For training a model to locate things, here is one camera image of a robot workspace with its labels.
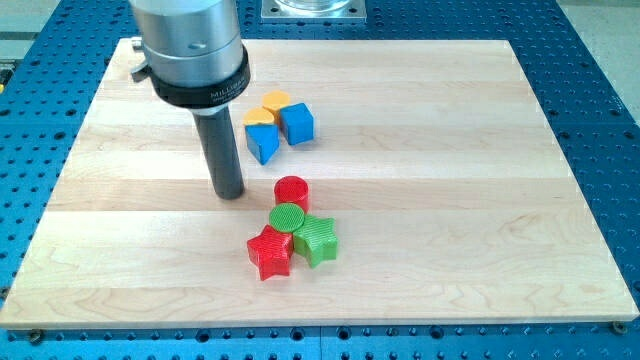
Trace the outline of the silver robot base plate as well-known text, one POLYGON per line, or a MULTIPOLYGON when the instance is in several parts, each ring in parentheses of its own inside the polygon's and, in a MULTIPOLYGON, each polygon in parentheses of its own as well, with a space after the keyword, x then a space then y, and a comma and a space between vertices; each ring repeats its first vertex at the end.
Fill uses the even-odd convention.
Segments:
POLYGON ((262 0, 263 23, 365 22, 365 0, 262 0))

